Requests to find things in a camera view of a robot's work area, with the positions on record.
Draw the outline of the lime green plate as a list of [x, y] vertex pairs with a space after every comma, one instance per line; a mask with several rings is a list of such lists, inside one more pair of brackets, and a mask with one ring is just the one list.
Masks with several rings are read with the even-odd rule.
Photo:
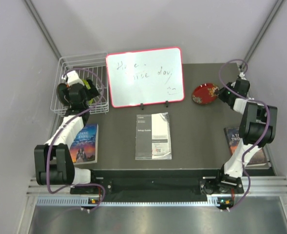
[[99, 95], [97, 88], [94, 86], [91, 79], [83, 80], [84, 85], [86, 86], [87, 100], [88, 104], [91, 105], [93, 103], [93, 98]]

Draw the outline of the red floral plate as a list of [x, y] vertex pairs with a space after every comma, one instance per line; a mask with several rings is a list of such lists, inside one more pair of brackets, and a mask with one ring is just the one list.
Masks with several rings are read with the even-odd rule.
[[219, 87], [213, 83], [204, 83], [197, 86], [192, 93], [192, 100], [200, 105], [212, 103], [218, 98]]

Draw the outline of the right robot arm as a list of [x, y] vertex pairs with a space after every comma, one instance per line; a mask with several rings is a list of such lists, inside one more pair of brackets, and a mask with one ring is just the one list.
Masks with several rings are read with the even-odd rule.
[[246, 165], [275, 138], [278, 108], [247, 98], [249, 88], [248, 80], [238, 78], [236, 82], [229, 82], [218, 91], [220, 100], [242, 114], [238, 146], [215, 180], [215, 188], [221, 193], [238, 186]]

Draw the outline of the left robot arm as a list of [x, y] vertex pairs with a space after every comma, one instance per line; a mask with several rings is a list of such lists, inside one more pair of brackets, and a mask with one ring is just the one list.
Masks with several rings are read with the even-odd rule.
[[90, 79], [72, 85], [61, 83], [57, 86], [57, 97], [67, 107], [63, 123], [55, 134], [44, 144], [34, 149], [36, 180], [39, 185], [75, 185], [87, 193], [97, 190], [98, 182], [88, 169], [74, 166], [70, 147], [77, 134], [86, 125], [90, 113], [89, 101], [99, 96]]

